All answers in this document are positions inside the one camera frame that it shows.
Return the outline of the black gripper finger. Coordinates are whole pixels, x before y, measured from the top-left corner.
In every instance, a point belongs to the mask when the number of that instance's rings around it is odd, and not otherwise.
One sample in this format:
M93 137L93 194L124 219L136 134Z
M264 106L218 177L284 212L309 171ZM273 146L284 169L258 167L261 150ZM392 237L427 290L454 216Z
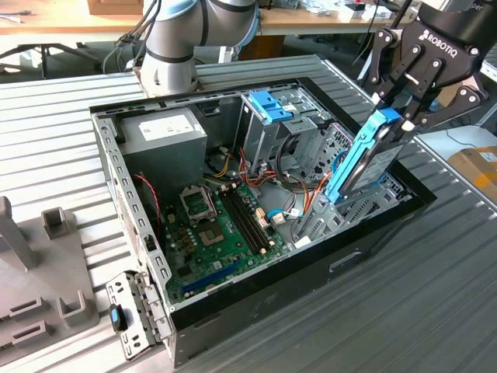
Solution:
M407 85L405 73L424 53L421 44L401 45L401 30L379 29L374 34L368 81L375 86L372 100L375 109L390 107L395 97Z
M478 68L475 63L455 68L442 58L432 59L417 78L401 128L413 131L434 127L478 108L488 98Z

